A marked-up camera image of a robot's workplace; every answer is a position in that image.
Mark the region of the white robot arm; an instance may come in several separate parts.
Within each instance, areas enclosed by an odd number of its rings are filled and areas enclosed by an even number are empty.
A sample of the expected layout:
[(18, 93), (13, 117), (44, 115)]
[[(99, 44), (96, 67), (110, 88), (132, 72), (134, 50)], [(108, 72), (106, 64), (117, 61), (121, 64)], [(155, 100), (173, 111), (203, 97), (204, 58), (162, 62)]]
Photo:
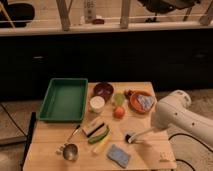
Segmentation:
[(191, 103), (185, 91), (171, 92), (156, 103), (151, 125), (159, 130), (176, 125), (213, 148), (213, 120), (188, 110)]

